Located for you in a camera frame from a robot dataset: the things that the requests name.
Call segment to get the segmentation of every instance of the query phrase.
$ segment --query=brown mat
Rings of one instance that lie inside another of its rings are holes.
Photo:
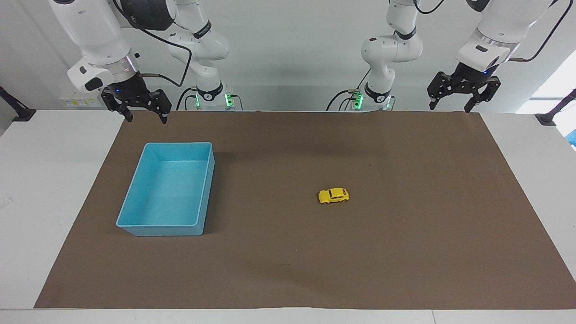
[[[576,308],[576,283],[478,114],[134,115],[37,308]],[[117,228],[144,144],[201,141],[216,160],[205,234]],[[334,186],[350,201],[320,205]]]

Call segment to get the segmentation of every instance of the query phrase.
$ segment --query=yellow toy car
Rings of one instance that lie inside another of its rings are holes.
[[[318,193],[318,200],[323,205],[331,204],[333,202],[344,202],[350,199],[348,190],[344,188],[332,188],[329,190],[322,190]]]

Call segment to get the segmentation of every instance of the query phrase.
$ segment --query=green light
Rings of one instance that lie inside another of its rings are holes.
[[[354,102],[354,109],[356,109],[356,110],[362,109],[362,102],[363,101],[364,101],[364,96],[361,94],[358,94],[358,97],[356,98],[356,101]]]
[[[227,93],[225,93],[224,96],[226,97],[226,105],[232,107],[234,105],[234,100],[232,100]]]

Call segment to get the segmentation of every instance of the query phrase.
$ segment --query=rectangular tray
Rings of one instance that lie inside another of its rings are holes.
[[[211,143],[148,143],[116,225],[136,236],[198,236],[214,173]]]

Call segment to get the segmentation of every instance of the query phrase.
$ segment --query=white wall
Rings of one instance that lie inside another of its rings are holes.
[[[560,1],[538,22],[518,55],[534,53],[565,8]],[[423,1],[423,6],[433,5]],[[322,110],[339,90],[355,87],[367,71],[360,56],[362,42],[371,36],[390,34],[385,0],[206,0],[214,28],[232,44],[230,57],[219,62],[222,78],[242,96],[246,108]],[[464,0],[446,2],[436,13],[420,16],[418,32],[425,42],[420,60],[395,65],[393,94],[396,109],[427,110],[426,87],[436,72],[451,73],[454,56],[481,16]],[[573,30],[576,10],[532,63],[508,63],[497,75],[503,86],[495,99],[477,111],[514,112],[576,49]],[[172,27],[159,35],[177,31]],[[124,30],[136,52],[141,70],[179,79],[183,65],[173,59],[164,44],[140,31]],[[14,64],[2,65],[0,84],[7,74],[11,90],[36,108],[59,108],[58,95],[71,85],[67,67],[79,58],[48,5],[48,0],[1,0],[0,42],[12,54]],[[188,78],[188,85],[193,85]],[[149,80],[150,88],[163,88],[175,104],[180,93],[162,80]],[[438,110],[462,110],[467,97],[454,95]]]

